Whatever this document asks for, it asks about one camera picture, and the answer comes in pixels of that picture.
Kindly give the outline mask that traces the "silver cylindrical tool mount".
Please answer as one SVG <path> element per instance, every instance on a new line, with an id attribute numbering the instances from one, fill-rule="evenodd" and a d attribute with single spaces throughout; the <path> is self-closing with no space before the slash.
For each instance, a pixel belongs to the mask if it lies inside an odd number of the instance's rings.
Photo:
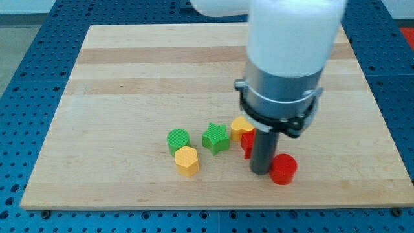
<path id="1" fill-rule="evenodd" d="M 323 89 L 318 86 L 322 71 L 286 77 L 267 73 L 251 61 L 244 76 L 236 79 L 239 107 L 256 129 L 298 138 L 311 124 Z"/>

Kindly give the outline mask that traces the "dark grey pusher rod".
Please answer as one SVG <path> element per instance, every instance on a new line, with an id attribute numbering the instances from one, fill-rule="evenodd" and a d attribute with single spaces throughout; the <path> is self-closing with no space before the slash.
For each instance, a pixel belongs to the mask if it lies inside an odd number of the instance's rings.
<path id="1" fill-rule="evenodd" d="M 279 133 L 256 130 L 252 146 L 250 169 L 257 175 L 268 173 L 274 157 Z"/>

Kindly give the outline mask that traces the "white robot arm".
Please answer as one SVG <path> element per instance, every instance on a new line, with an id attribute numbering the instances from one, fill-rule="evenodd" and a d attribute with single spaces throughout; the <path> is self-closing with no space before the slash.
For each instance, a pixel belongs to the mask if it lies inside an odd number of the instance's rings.
<path id="1" fill-rule="evenodd" d="M 208 17 L 248 16 L 246 67 L 234 82 L 255 128 L 250 169 L 269 172 L 278 137 L 299 137 L 313 121 L 345 0 L 191 0 Z"/>

